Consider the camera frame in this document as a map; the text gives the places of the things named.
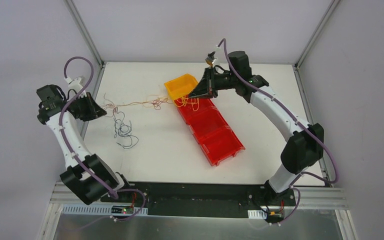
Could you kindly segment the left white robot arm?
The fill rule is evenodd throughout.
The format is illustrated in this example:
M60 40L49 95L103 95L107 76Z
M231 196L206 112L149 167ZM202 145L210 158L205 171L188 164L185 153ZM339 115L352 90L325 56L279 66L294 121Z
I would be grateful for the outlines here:
M133 189L88 150L78 130L77 120L88 122L106 115L90 92L67 100L59 86L49 84L36 93L40 98L37 118L52 130L64 156L66 170L60 174L64 185L86 205L106 194L123 203L129 201Z

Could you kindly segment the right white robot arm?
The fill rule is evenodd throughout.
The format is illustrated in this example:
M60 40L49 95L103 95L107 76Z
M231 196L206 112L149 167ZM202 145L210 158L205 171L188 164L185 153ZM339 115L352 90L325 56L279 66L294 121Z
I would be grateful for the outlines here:
M320 124L310 124L287 109L270 84L261 75L252 73L249 57L244 51L228 53L229 69L223 68L221 72L218 72L220 65L215 54L213 51L207 55L205 61L208 67L188 96L211 99L216 98L220 90L234 89L280 131L286 141L280 154L281 165L266 181L263 192L264 200L276 205L283 200L284 191L293 185L298 176L323 157L324 129Z

